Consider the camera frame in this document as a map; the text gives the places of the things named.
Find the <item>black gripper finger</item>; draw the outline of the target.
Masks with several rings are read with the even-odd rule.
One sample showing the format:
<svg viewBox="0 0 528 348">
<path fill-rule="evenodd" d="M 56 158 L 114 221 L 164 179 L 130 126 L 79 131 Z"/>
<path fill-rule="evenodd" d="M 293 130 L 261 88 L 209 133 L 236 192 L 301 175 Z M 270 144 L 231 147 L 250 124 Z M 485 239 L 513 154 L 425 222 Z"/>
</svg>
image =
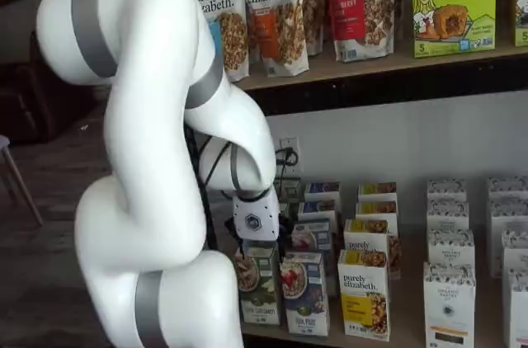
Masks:
<svg viewBox="0 0 528 348">
<path fill-rule="evenodd" d="M 294 222 L 285 216 L 279 216 L 279 233 L 277 237 L 278 252 L 280 261 L 283 261 L 287 249 L 292 248 L 291 234 L 294 229 Z"/>
<path fill-rule="evenodd" d="M 235 266 L 247 266 L 247 258 L 243 249 L 243 240 L 239 237 L 237 229 L 234 223 L 234 218 L 230 217 L 224 222 L 224 226 L 227 228 L 230 236 L 238 245 L 238 252 L 233 258 L 233 263 Z"/>
</svg>

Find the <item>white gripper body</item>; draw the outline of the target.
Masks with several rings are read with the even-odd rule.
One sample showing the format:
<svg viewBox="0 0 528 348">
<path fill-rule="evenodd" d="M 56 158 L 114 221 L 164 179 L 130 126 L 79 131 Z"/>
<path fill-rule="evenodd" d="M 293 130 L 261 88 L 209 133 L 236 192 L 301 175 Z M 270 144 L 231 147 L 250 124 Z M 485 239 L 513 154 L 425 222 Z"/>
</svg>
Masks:
<svg viewBox="0 0 528 348">
<path fill-rule="evenodd" d="M 280 232 L 280 205 L 274 189 L 257 194 L 239 191 L 233 197 L 233 221 L 242 240 L 275 241 Z"/>
</svg>

